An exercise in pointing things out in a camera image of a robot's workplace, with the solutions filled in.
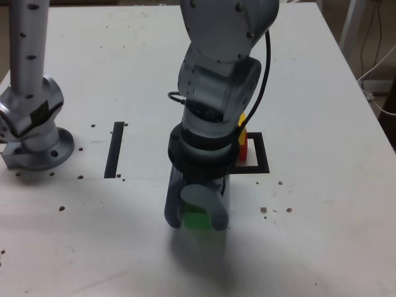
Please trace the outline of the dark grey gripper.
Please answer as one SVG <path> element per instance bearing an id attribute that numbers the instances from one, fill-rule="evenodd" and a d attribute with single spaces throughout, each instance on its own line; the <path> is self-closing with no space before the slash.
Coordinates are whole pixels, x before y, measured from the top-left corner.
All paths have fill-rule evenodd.
<path id="1" fill-rule="evenodd" d="M 228 195 L 229 176 L 208 179 L 182 174 L 171 167 L 164 216 L 172 228 L 180 228 L 183 221 L 184 202 L 205 210 L 214 230 L 228 227 L 228 213 L 221 198 Z"/>

